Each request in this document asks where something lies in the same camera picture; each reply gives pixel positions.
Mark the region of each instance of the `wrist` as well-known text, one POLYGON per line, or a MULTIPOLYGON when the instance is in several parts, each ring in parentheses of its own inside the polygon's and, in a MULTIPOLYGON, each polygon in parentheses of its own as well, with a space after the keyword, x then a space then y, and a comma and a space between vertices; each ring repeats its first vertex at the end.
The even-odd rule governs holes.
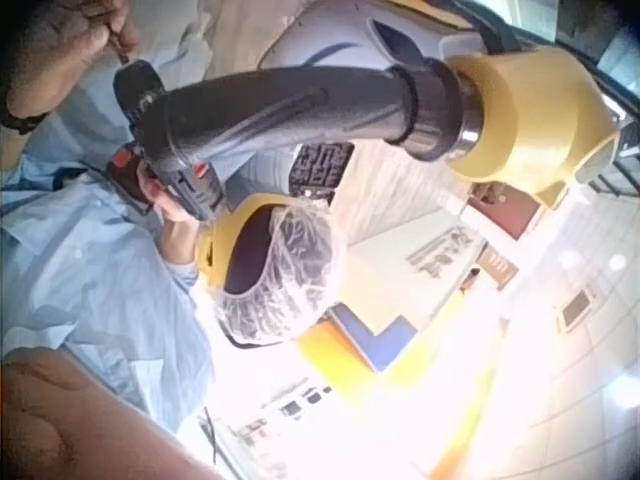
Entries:
POLYGON ((22 135, 17 130, 0 125, 0 172, 15 170, 28 139, 28 133, 22 135))
POLYGON ((200 229, 200 222, 190 215, 188 215, 187 218, 180 220, 173 220, 165 217, 164 227, 165 229, 176 230, 184 233, 197 233, 200 229))
POLYGON ((14 90, 9 90, 7 93, 5 108, 10 115, 21 120, 38 117, 47 113, 46 110, 34 108, 33 105, 29 105, 29 101, 22 98, 19 94, 14 93, 14 90))
POLYGON ((46 112, 28 106, 28 102, 18 101, 8 93, 0 96, 0 124, 21 136, 32 132, 47 116, 46 112))

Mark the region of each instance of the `bright light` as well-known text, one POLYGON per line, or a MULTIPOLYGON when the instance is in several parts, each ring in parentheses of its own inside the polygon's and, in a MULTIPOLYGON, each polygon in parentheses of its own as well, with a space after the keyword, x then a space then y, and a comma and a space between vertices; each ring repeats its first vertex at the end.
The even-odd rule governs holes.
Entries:
POLYGON ((614 401, 625 409, 640 405, 640 380, 631 375, 622 374, 607 387, 614 401))
POLYGON ((580 264, 582 257, 575 250, 563 250, 558 256, 560 266, 565 270, 570 270, 580 264))
POLYGON ((627 266, 627 257, 624 255, 614 255, 609 260, 609 268, 612 272, 619 272, 627 266))
POLYGON ((477 142, 478 134, 476 132, 462 132, 462 139, 468 142, 477 142))
POLYGON ((620 105, 618 105, 611 97, 607 95, 602 95, 602 99, 604 103, 607 105, 609 110, 613 110, 620 120, 624 120, 627 117, 627 112, 625 112, 620 105))
POLYGON ((551 395, 557 334, 551 310, 538 306, 511 323, 491 399, 469 454, 473 478, 492 477, 551 395))
POLYGON ((494 351, 498 302, 491 291, 478 288, 469 292, 464 310, 447 322, 421 381, 410 390, 398 389, 393 403, 385 405, 376 392, 376 404, 372 399, 367 405, 375 412, 377 429, 387 432, 398 451, 423 471, 435 468, 459 440, 460 426, 477 400, 480 378, 494 351))
POLYGON ((576 183, 569 188, 569 195, 576 203, 591 205, 591 201, 585 195, 583 188, 583 185, 576 183))

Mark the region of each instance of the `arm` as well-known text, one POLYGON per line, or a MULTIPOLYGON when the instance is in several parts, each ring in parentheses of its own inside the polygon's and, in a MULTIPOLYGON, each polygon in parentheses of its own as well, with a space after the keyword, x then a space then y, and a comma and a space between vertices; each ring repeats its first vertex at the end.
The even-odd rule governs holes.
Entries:
MULTIPOLYGON (((12 52, 15 61, 9 65, 8 84, 3 86, 0 108, 16 119, 39 117, 55 110, 104 52, 110 31, 117 35, 125 52, 133 50, 139 41, 137 31, 127 20, 127 0, 46 3, 49 5, 23 38, 15 42, 19 47, 12 52)), ((6 126, 0 128, 0 171, 16 167, 28 139, 28 134, 20 135, 6 126)))
POLYGON ((14 352, 2 382, 2 478, 221 480, 61 351, 14 352))
POLYGON ((16 130, 0 126, 0 171, 13 170, 30 134, 20 135, 16 130))
POLYGON ((193 218, 183 221, 166 219, 158 245, 162 258, 175 265, 195 262, 199 229, 199 222, 193 218))

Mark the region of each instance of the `black handle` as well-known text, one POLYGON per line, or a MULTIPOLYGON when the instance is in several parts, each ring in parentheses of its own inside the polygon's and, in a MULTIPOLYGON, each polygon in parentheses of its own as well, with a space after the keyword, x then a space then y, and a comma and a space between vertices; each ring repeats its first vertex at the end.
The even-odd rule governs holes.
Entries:
POLYGON ((182 170, 300 143, 357 138, 396 141, 410 128, 415 99, 393 72, 295 67, 242 73, 174 90, 139 123, 154 168, 182 170))

